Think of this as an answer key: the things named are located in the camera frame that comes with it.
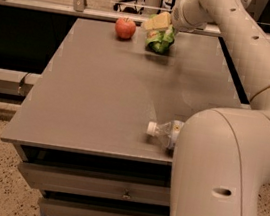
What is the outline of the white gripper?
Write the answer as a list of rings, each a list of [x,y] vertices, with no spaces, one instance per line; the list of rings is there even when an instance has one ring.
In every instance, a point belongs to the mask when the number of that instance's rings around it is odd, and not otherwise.
[[[204,27],[208,22],[208,15],[199,0],[181,0],[173,7],[171,15],[169,12],[162,12],[144,21],[141,26],[145,31],[162,31],[171,22],[175,30],[189,32]]]

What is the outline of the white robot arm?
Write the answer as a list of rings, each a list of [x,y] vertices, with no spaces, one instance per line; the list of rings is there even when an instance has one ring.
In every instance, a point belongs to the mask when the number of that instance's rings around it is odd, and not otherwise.
[[[178,32],[218,25],[250,106],[212,108],[185,122],[169,216],[257,216],[259,190],[270,183],[270,39],[241,0],[182,0],[171,18]]]

